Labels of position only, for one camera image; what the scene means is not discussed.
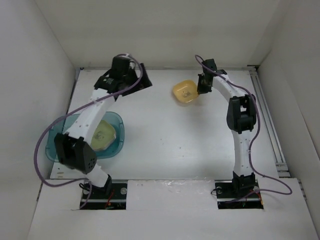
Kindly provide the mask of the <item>yellow panda plate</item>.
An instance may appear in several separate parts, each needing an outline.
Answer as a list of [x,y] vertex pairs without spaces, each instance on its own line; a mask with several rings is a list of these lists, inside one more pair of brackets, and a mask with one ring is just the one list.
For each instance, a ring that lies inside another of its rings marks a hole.
[[196,83],[191,80],[183,80],[172,87],[172,96],[179,105],[188,105],[199,97]]

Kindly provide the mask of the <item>green panda plate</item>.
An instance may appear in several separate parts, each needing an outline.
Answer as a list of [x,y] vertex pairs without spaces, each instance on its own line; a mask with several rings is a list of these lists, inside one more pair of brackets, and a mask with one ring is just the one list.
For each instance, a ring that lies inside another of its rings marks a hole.
[[101,120],[91,139],[91,148],[96,152],[106,150],[116,139],[116,130],[105,120]]

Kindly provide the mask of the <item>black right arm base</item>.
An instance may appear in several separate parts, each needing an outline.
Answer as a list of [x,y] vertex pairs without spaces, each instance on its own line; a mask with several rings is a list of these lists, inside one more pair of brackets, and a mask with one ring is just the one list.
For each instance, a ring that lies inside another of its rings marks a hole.
[[232,209],[263,209],[260,193],[257,193],[259,184],[252,172],[249,175],[232,173],[231,180],[217,180],[211,195],[216,197],[219,210]]

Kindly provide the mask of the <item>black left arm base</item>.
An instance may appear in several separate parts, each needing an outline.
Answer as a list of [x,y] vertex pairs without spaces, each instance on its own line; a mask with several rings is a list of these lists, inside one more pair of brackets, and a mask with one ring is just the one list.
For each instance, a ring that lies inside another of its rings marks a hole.
[[106,186],[91,187],[88,182],[80,183],[82,190],[79,203],[80,210],[125,210],[127,205],[128,181],[112,180],[106,182]]

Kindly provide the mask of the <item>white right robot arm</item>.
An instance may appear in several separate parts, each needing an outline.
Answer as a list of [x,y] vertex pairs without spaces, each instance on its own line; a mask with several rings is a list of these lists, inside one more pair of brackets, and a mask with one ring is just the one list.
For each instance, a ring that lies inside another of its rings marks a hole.
[[226,71],[218,70],[213,58],[204,60],[196,55],[195,59],[202,66],[197,93],[206,94],[215,88],[228,101],[226,123],[233,136],[235,155],[230,197],[243,197],[256,183],[251,162],[251,140],[257,122],[255,98],[247,89],[233,83]]

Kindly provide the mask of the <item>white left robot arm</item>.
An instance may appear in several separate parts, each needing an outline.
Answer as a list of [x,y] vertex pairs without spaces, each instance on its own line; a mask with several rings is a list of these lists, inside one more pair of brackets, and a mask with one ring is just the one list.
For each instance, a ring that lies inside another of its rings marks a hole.
[[144,67],[131,55],[115,56],[111,68],[94,84],[89,102],[77,109],[80,112],[77,119],[54,138],[59,163],[85,175],[100,198],[111,194],[112,178],[97,164],[92,138],[108,108],[117,97],[133,90],[144,72]]

